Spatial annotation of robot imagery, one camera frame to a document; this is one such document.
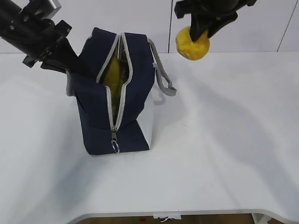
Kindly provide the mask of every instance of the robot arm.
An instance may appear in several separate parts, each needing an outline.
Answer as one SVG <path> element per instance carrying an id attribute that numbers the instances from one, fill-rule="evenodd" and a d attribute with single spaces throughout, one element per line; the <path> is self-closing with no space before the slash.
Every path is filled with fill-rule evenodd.
<path id="1" fill-rule="evenodd" d="M 238 18 L 237 10 L 243 6 L 253 6 L 256 0 L 183 0 L 174 8 L 178 19 L 191 14 L 190 37 L 197 41 L 208 30 L 211 38 L 221 28 Z"/>
<path id="2" fill-rule="evenodd" d="M 225 25 L 237 19 L 236 11 L 252 6 L 256 0 L 183 0 L 176 3 L 178 18 L 191 14 L 190 38 L 197 41 L 208 30 L 212 37 Z M 89 67 L 75 54 L 67 35 L 71 26 L 65 21 L 57 25 L 51 20 L 60 9 L 58 0 L 29 0 L 21 9 L 11 0 L 0 0 L 0 36 L 25 53 L 23 63 L 33 67 L 65 73 L 74 71 L 87 78 L 94 77 Z"/>
<path id="3" fill-rule="evenodd" d="M 60 8 L 58 0 L 30 0 L 23 9 L 11 0 L 0 0 L 0 36 L 27 55 L 23 63 L 30 68 L 41 61 L 42 69 L 70 70 L 91 78 L 89 67 L 66 39 L 71 26 L 51 20 Z"/>

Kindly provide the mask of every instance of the white table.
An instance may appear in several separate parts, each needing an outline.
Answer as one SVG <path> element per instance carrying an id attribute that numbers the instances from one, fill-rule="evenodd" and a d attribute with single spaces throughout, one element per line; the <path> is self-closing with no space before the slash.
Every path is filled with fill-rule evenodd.
<path id="1" fill-rule="evenodd" d="M 161 55 L 153 148 L 89 156 L 63 74 L 0 55 L 0 223 L 262 213 L 299 222 L 299 53 Z"/>

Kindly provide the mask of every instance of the yellow sponge ball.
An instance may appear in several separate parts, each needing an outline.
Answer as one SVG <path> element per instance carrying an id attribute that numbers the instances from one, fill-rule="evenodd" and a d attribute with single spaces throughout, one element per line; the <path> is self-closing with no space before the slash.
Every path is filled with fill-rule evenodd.
<path id="1" fill-rule="evenodd" d="M 178 33 L 176 40 L 178 52 L 189 60 L 202 59 L 210 48 L 210 39 L 207 37 L 208 30 L 195 42 L 191 40 L 189 33 L 190 27 L 185 27 Z"/>

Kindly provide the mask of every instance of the insulated lunch bag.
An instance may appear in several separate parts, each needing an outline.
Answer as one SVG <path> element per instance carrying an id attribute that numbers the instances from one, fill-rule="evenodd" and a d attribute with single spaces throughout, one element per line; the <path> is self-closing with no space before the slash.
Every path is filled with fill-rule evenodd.
<path id="1" fill-rule="evenodd" d="M 79 57 L 96 74 L 91 80 L 67 73 L 67 94 L 77 99 L 87 152 L 101 155 L 149 150 L 153 124 L 150 90 L 155 74 L 162 92 L 176 94 L 154 43 L 146 35 L 117 35 L 94 28 Z M 163 86 L 162 77 L 168 87 Z"/>

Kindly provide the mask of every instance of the gray bag strap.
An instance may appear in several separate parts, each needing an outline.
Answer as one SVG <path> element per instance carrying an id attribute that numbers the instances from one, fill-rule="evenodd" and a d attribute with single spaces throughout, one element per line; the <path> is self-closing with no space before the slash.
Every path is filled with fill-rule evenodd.
<path id="1" fill-rule="evenodd" d="M 68 70 L 66 71 L 66 78 L 67 78 L 66 95 L 68 97 L 74 97 L 75 96 L 75 90 L 73 88 L 73 80 L 72 80 L 70 72 Z"/>
<path id="2" fill-rule="evenodd" d="M 158 52 L 157 52 L 157 49 L 155 47 L 154 42 L 149 38 L 148 38 L 148 42 L 149 42 L 150 48 L 153 52 L 154 58 L 156 60 L 156 63 L 153 63 L 153 65 L 154 65 L 154 68 L 156 69 L 156 77 L 157 77 L 158 86 L 159 86 L 160 90 L 165 95 L 173 97 L 177 94 L 177 90 L 176 90 L 176 88 L 174 88 L 172 86 L 172 81 L 171 81 L 171 79 L 169 78 L 169 76 L 167 75 L 167 73 L 164 70 L 164 67 L 163 67 L 162 62 L 160 60 L 160 57 L 158 55 Z M 168 88 L 166 88 L 163 85 L 162 77 L 165 78 L 165 80 L 168 82 Z"/>

